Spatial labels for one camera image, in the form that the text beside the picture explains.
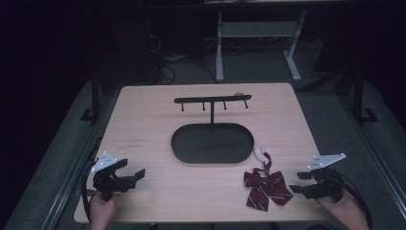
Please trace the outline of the white metal table frame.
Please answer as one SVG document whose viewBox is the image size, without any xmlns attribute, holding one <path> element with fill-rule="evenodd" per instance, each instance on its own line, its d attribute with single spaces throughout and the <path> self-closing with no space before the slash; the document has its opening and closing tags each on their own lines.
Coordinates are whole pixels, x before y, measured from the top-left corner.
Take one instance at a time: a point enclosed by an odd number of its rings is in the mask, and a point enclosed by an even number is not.
<svg viewBox="0 0 406 230">
<path fill-rule="evenodd" d="M 299 70 L 293 58 L 299 41 L 307 10 L 302 10 L 295 21 L 270 22 L 227 22 L 218 14 L 215 53 L 215 80 L 224 81 L 222 40 L 224 38 L 264 38 L 290 37 L 290 46 L 283 51 L 283 56 L 293 81 L 301 81 Z"/>
</svg>

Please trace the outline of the black metal stand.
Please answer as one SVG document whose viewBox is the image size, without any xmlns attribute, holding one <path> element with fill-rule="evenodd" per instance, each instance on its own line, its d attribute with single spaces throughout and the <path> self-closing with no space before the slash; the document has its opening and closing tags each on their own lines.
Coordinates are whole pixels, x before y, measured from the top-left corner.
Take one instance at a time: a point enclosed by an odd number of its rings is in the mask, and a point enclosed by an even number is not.
<svg viewBox="0 0 406 230">
<path fill-rule="evenodd" d="M 352 114 L 361 126 L 365 123 L 376 123 L 377 117 L 370 108 L 363 106 L 364 79 L 359 69 L 354 69 Z"/>
<path fill-rule="evenodd" d="M 89 121 L 91 124 L 97 122 L 100 114 L 100 89 L 96 76 L 91 80 L 91 103 L 92 107 L 85 109 L 80 117 L 82 121 Z"/>
</svg>

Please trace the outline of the person's left hand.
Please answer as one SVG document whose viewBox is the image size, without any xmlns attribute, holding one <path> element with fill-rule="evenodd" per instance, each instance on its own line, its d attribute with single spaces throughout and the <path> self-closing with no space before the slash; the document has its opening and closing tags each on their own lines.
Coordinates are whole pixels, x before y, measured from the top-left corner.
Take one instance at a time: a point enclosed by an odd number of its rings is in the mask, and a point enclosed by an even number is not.
<svg viewBox="0 0 406 230">
<path fill-rule="evenodd" d="M 110 224 L 113 220 L 121 196 L 114 193 L 108 201 L 102 199 L 102 193 L 96 192 L 90 201 L 90 223 Z"/>
</svg>

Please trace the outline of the person's right hand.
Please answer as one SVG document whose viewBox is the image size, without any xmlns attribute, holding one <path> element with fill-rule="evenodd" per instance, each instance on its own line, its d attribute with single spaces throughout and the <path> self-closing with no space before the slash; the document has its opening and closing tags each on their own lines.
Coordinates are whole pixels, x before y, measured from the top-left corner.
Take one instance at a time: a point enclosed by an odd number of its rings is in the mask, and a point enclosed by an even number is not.
<svg viewBox="0 0 406 230">
<path fill-rule="evenodd" d="M 337 202 L 332 202 L 326 198 L 316 198 L 315 201 L 342 223 L 366 222 L 360 205 L 346 189 L 342 190 L 342 198 Z"/>
</svg>

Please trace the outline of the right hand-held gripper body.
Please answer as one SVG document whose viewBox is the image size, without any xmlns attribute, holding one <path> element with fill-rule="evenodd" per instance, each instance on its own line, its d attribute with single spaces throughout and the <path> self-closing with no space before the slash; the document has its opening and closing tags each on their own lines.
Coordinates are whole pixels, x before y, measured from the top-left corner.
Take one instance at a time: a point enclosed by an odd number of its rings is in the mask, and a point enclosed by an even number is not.
<svg viewBox="0 0 406 230">
<path fill-rule="evenodd" d="M 342 198 L 342 188 L 344 179 L 340 173 L 329 169 L 328 166 L 345 159 L 344 153 L 331 155 L 314 155 L 307 165 L 307 172 L 312 173 L 316 183 L 304 186 L 303 195 L 307 199 L 329 197 L 332 202 L 337 202 Z"/>
</svg>

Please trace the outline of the black hook rack with tray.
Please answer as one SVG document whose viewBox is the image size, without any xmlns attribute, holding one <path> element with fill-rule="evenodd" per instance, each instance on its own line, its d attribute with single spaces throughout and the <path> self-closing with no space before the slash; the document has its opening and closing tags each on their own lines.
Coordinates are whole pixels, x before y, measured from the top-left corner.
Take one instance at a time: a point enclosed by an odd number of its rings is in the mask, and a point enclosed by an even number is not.
<svg viewBox="0 0 406 230">
<path fill-rule="evenodd" d="M 245 161 L 254 147 L 252 132 L 236 123 L 216 123 L 214 121 L 214 105 L 223 103 L 227 109 L 229 102 L 247 102 L 251 95 L 175 98 L 173 101 L 181 105 L 210 105 L 210 121 L 206 124 L 187 124 L 179 127 L 171 136 L 170 145 L 174 156 L 186 164 L 237 164 Z"/>
</svg>

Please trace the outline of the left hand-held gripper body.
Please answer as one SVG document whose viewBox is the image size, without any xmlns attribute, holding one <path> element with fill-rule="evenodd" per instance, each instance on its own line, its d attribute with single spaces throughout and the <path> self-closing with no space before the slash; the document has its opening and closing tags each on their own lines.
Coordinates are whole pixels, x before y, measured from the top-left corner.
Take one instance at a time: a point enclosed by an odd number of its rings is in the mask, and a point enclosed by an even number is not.
<svg viewBox="0 0 406 230">
<path fill-rule="evenodd" d="M 91 168 L 93 187 L 101 192 L 102 199 L 108 201 L 115 192 L 126 193 L 130 190 L 130 176 L 117 176 L 112 165 L 117 163 L 116 157 L 103 152 Z"/>
</svg>

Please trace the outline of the dark red striped bow tie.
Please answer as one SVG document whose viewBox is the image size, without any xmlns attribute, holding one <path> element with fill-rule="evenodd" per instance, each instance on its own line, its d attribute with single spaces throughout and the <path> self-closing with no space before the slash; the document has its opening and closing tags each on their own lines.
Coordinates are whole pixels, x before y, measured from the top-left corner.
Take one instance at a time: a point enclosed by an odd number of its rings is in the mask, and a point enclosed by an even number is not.
<svg viewBox="0 0 406 230">
<path fill-rule="evenodd" d="M 283 174 L 270 172 L 272 158 L 266 147 L 254 146 L 253 154 L 262 163 L 262 168 L 253 168 L 243 175 L 244 186 L 250 189 L 246 205 L 263 212 L 268 211 L 270 201 L 280 206 L 285 205 L 293 195 L 286 188 Z"/>
</svg>

